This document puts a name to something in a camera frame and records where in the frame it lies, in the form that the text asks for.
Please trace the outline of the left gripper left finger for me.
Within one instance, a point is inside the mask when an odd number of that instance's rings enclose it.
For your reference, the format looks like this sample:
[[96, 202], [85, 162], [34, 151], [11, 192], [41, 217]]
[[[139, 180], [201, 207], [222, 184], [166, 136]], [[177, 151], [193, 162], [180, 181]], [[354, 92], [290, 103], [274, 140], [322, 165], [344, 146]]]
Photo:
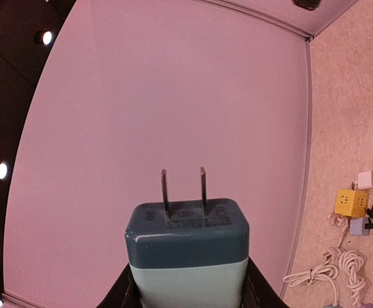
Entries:
[[97, 308], [138, 308], [138, 288], [127, 264]]

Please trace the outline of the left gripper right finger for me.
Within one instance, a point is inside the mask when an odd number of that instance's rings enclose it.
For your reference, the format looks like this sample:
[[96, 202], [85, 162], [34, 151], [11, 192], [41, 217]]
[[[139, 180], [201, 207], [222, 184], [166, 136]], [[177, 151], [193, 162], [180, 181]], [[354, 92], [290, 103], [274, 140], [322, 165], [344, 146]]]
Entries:
[[250, 257], [243, 280], [242, 308], [288, 308]]

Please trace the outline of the teal plug adapter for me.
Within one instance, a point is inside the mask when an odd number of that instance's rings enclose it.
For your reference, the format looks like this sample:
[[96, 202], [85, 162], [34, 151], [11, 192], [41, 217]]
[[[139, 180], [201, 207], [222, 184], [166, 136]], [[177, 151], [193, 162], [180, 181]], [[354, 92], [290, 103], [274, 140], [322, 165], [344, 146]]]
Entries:
[[250, 227], [229, 198], [169, 201], [166, 170], [161, 202], [136, 206], [125, 230], [128, 264], [143, 307], [239, 307]]

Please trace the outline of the light blue plug adapter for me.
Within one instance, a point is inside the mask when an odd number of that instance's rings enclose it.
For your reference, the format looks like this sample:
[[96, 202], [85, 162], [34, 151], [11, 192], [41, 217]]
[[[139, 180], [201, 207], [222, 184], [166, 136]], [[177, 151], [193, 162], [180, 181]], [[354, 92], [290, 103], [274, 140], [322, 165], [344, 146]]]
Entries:
[[370, 229], [368, 228], [368, 217], [351, 219], [349, 225], [349, 233], [351, 236], [368, 236]]

